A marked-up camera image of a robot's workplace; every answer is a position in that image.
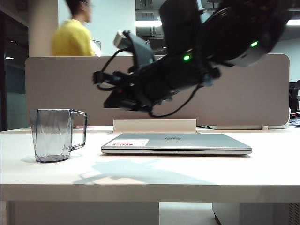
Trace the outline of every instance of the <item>beige partition panel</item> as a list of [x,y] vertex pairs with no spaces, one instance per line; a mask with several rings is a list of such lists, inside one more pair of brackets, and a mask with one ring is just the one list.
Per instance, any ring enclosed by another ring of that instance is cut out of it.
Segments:
[[[143,112],[104,109],[110,92],[92,83],[93,72],[109,57],[44,57],[26,62],[27,110],[72,108],[88,113],[89,125],[112,125],[113,119],[146,119]],[[126,72],[132,58],[116,57],[108,70]],[[289,59],[270,54],[256,65],[222,67],[222,77],[212,87],[198,91],[194,99],[169,119],[197,119],[198,125],[267,126],[288,120]],[[156,114],[172,112],[193,89],[175,95],[172,102],[155,108]]]

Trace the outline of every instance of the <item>yellow shirt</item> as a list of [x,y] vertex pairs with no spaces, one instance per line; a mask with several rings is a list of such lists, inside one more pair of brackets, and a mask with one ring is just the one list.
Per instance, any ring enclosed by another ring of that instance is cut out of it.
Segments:
[[64,22],[52,38],[53,56],[94,56],[90,46],[91,35],[78,20]]

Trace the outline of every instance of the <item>dell logo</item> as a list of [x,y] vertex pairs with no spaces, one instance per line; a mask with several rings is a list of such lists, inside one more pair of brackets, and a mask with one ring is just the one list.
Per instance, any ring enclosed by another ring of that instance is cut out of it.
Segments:
[[180,137],[166,137],[166,140],[181,140]]

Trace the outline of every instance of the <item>green led light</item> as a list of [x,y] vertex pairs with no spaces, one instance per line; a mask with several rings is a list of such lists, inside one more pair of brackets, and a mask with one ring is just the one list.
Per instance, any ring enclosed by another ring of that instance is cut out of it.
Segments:
[[191,56],[190,56],[190,55],[185,55],[185,56],[183,57],[183,59],[184,59],[184,61],[188,61],[188,60],[191,59]]
[[254,47],[257,46],[257,45],[258,45],[258,41],[255,41],[255,42],[253,42],[253,43],[251,44],[251,47],[254,48]]

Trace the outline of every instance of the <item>sticker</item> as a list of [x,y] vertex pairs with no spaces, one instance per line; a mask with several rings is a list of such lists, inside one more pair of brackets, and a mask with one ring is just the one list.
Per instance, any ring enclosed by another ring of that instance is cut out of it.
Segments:
[[144,147],[149,139],[115,139],[109,142],[106,147]]

